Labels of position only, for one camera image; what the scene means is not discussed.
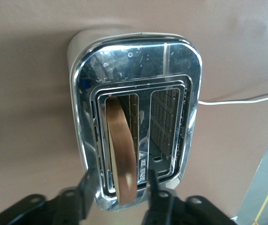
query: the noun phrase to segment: beige wall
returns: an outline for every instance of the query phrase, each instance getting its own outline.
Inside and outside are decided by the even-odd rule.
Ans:
[[[201,100],[268,92],[268,1],[0,0],[0,211],[80,180],[67,46],[80,30],[108,24],[191,40],[203,59]],[[177,191],[234,216],[268,146],[268,101],[200,105],[196,121]],[[140,224],[146,209],[94,206],[87,224]]]

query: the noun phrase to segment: slot opening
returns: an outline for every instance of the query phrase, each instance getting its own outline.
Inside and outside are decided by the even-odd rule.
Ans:
[[[127,120],[127,124],[129,126],[131,136],[134,143],[135,149],[135,156],[137,160],[138,155],[138,136],[139,136],[139,128],[138,128],[138,95],[130,94],[130,95],[122,95],[117,96],[120,102],[120,105],[123,109],[125,118]],[[112,176],[112,160],[110,160],[110,168],[107,171],[107,185],[108,185],[108,192],[114,193],[115,192],[115,185],[114,185],[114,178]]]
[[[151,96],[149,169],[159,177],[170,172],[178,99],[178,89],[155,91]]]

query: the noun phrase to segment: metal grille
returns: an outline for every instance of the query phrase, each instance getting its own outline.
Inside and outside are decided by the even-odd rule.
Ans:
[[[152,94],[150,137],[167,160],[172,153],[178,95],[178,89]]]
[[[125,118],[128,122],[130,132],[132,134],[135,153],[137,158],[138,152],[138,96],[125,95],[118,97],[120,104],[123,108]]]

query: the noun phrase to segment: chrome surface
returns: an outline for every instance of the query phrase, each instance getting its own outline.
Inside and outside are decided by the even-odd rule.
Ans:
[[[156,91],[168,94],[176,90],[177,94],[173,102],[177,107],[171,112],[174,116],[169,134],[171,146],[164,153],[161,150],[170,165],[159,176],[160,186],[174,188],[184,175],[197,111],[202,70],[197,50],[180,36],[137,33],[96,41],[69,65],[84,168],[98,166],[100,186],[96,204],[102,209],[120,210],[147,201],[147,171],[153,166],[149,162],[152,96]],[[106,99],[111,96],[137,96],[129,103],[134,109],[129,117],[138,121],[137,130],[130,125],[132,136],[137,139],[138,195],[126,205],[118,204],[111,173],[106,121]]]

